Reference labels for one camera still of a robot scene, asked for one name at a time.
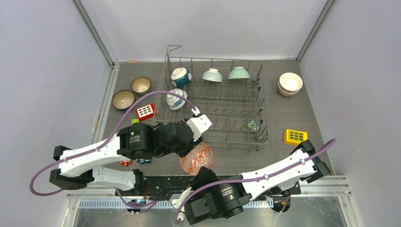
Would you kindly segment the white bowl blue zigzag pattern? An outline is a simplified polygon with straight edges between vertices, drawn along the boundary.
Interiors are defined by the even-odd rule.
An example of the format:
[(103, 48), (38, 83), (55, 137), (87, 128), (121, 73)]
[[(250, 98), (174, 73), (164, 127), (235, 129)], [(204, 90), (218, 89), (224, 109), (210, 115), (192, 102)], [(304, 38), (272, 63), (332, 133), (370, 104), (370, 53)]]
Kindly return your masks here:
[(190, 175), (197, 175), (201, 167), (212, 168), (214, 154), (205, 142), (199, 143), (185, 157), (180, 158), (181, 168)]

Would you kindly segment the white bowl blue floral pattern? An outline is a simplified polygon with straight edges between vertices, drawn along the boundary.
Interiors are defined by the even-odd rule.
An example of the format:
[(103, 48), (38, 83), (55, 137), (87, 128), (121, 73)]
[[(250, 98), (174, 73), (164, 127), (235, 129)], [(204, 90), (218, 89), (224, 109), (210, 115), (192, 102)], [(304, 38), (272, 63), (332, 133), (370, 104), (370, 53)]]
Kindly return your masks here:
[[(184, 90), (175, 88), (173, 90), (170, 90), (170, 92), (178, 94), (180, 96), (183, 96), (184, 98), (187, 98), (187, 93)], [(183, 107), (183, 105), (185, 104), (185, 101), (179, 97), (168, 94), (168, 95), (166, 95), (166, 103), (167, 103), (169, 109), (175, 111), (175, 110), (178, 110), (181, 107)]]

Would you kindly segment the brown patterned bowl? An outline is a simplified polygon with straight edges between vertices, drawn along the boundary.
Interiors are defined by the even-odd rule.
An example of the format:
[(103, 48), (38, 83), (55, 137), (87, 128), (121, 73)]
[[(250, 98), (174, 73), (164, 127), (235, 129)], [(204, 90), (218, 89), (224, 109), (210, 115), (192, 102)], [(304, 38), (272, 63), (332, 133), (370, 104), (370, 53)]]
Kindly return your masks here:
[(147, 77), (138, 77), (134, 79), (131, 83), (132, 91), (139, 96), (143, 96), (149, 93), (152, 90), (151, 87), (152, 82)]

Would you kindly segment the dark teal glazed bowl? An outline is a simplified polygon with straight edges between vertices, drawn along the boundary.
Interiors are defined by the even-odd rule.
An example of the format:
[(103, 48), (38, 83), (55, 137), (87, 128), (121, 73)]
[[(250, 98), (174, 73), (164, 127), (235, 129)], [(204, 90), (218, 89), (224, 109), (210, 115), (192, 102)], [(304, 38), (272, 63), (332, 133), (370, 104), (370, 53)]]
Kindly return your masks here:
[(121, 90), (112, 97), (112, 106), (118, 110), (125, 110), (135, 102), (135, 95), (129, 90)]

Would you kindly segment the beige ceramic bowl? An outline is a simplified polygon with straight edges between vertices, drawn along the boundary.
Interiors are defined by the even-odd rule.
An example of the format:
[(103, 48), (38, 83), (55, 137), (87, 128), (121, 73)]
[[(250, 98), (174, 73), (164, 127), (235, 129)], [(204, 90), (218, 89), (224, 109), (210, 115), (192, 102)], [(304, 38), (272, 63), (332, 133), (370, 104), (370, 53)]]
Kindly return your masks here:
[(290, 97), (290, 96), (293, 96), (296, 93), (298, 93), (298, 91), (291, 93), (291, 92), (287, 92), (287, 91), (283, 90), (282, 86), (281, 86), (281, 84), (279, 82), (278, 82), (277, 90), (282, 96), (285, 96), (285, 97)]
[(284, 73), (279, 78), (279, 87), (288, 93), (296, 93), (303, 86), (302, 78), (292, 72)]

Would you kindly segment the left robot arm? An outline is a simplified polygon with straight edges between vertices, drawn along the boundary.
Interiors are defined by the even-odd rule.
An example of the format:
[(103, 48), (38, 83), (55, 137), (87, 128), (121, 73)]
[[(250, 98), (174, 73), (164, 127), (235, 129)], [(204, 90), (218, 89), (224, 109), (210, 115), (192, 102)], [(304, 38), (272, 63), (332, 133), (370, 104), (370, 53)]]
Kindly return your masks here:
[(110, 140), (79, 149), (57, 146), (53, 157), (59, 161), (50, 173), (50, 183), (64, 190), (79, 190), (89, 185), (114, 187), (141, 195), (145, 183), (139, 172), (124, 172), (106, 168), (120, 161), (159, 158), (171, 153), (185, 157), (203, 141), (202, 134), (212, 125), (206, 115), (166, 125), (136, 123), (121, 129)]

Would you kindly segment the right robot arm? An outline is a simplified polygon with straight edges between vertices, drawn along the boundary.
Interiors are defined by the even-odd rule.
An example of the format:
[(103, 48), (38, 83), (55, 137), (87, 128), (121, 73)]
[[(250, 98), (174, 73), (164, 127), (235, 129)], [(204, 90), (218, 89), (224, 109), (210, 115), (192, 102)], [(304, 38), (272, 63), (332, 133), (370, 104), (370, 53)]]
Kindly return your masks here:
[(331, 139), (319, 151), (309, 140), (301, 142), (289, 157), (259, 170), (219, 180), (214, 172), (203, 167), (176, 208), (175, 221), (187, 219), (197, 224), (207, 219), (230, 218), (243, 212), (243, 206), (268, 190), (288, 194), (298, 181), (312, 183), (331, 174), (319, 155), (336, 143)]

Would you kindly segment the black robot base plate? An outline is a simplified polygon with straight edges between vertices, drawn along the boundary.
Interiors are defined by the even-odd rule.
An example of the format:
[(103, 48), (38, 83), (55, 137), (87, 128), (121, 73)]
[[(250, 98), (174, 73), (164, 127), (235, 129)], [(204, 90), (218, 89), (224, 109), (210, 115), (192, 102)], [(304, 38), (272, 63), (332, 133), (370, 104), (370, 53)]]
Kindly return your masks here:
[[(181, 194), (192, 182), (194, 176), (145, 176), (136, 180), (135, 188), (122, 191), (122, 196), (147, 197), (150, 200), (167, 201), (173, 194)], [(291, 195), (300, 195), (301, 189), (299, 182), (295, 182), (286, 192)], [(262, 193), (269, 197), (284, 197), (281, 189), (276, 186)]]

